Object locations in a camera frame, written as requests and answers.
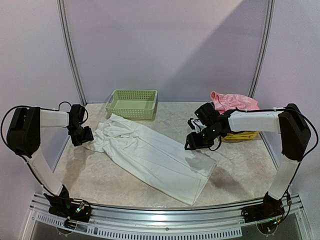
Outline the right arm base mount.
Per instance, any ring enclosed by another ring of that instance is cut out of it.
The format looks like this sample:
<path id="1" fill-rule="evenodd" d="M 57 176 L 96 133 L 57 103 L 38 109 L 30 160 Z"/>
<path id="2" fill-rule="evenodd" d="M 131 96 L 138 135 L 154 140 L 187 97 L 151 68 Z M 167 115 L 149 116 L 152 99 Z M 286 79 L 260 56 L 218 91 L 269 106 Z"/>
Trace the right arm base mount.
<path id="1" fill-rule="evenodd" d="M 287 211 L 285 211 L 282 198 L 274 199 L 267 192 L 263 197 L 262 203 L 241 209 L 241 216 L 244 218 L 244 222 L 256 222 L 257 229 L 263 235 L 274 234 L 291 210 L 292 199 L 288 190 L 285 191 L 283 197 L 286 197 Z"/>

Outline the pink patterned shorts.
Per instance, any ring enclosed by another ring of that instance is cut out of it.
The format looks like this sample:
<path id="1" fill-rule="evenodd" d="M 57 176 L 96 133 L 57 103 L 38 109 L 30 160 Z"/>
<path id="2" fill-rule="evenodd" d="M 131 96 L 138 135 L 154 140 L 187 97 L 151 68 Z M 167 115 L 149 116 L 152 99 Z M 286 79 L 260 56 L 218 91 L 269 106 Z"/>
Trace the pink patterned shorts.
<path id="1" fill-rule="evenodd" d="M 241 94 L 222 94 L 212 91 L 210 97 L 213 101 L 214 108 L 220 114 L 236 108 L 249 111 L 260 109 L 259 103 L 255 99 Z"/>

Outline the green plastic basket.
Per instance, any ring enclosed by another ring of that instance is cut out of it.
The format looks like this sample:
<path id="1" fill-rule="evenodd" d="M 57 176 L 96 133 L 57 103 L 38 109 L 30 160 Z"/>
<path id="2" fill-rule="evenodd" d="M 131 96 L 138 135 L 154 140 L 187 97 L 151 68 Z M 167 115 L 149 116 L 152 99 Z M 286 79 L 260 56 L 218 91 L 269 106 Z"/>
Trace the green plastic basket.
<path id="1" fill-rule="evenodd" d="M 105 109 L 130 120 L 150 121 L 154 118 L 158 91 L 153 89 L 117 89 Z"/>

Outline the white cloth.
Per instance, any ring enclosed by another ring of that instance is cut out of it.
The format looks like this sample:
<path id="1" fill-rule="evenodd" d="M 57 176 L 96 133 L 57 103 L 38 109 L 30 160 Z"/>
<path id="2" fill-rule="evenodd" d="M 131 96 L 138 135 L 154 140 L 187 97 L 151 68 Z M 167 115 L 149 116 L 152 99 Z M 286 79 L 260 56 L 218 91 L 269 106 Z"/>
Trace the white cloth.
<path id="1" fill-rule="evenodd" d="M 100 122 L 88 150 L 105 153 L 115 164 L 164 194 L 193 205 L 207 184 L 216 160 L 151 128 L 112 114 Z"/>

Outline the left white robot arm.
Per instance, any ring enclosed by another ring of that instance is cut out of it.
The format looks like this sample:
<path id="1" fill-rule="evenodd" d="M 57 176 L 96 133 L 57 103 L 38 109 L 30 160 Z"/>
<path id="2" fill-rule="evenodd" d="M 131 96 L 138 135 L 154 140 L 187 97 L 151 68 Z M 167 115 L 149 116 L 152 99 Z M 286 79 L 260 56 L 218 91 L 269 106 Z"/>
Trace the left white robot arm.
<path id="1" fill-rule="evenodd" d="M 54 197 L 68 194 L 56 178 L 41 149 L 42 128 L 64 128 L 75 147 L 94 140 L 89 126 L 83 126 L 88 111 L 80 104 L 73 104 L 69 111 L 18 105 L 9 109 L 0 124 L 3 143 L 23 159 L 43 189 Z"/>

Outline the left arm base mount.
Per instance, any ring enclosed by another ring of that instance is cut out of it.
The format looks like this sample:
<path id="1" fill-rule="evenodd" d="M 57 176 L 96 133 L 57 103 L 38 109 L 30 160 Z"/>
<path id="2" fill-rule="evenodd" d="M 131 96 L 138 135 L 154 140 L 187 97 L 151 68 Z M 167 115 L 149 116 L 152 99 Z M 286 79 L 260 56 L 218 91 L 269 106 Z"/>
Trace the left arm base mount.
<path id="1" fill-rule="evenodd" d="M 73 221 L 89 223 L 92 213 L 91 204 L 83 199 L 70 198 L 68 192 L 61 192 L 58 196 L 43 194 L 49 201 L 48 212 L 52 215 L 65 218 L 63 226 L 73 229 Z"/>

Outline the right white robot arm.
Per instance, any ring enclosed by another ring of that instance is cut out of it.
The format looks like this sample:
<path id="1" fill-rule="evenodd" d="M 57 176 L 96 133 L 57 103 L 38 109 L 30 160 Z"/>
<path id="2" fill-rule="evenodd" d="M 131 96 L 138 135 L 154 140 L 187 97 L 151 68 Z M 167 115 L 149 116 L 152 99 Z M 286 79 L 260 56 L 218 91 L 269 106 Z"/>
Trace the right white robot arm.
<path id="1" fill-rule="evenodd" d="M 213 102 L 200 106 L 194 114 L 196 119 L 189 119 L 192 129 L 186 137 L 185 150 L 210 149 L 215 139 L 222 139 L 227 134 L 243 132 L 270 132 L 281 137 L 282 163 L 267 192 L 271 197 L 259 206 L 262 218 L 269 218 L 278 210 L 278 203 L 292 183 L 300 162 L 306 155 L 311 138 L 310 124 L 299 108 L 290 103 L 284 108 L 240 110 L 229 109 L 224 113 L 216 110 Z"/>

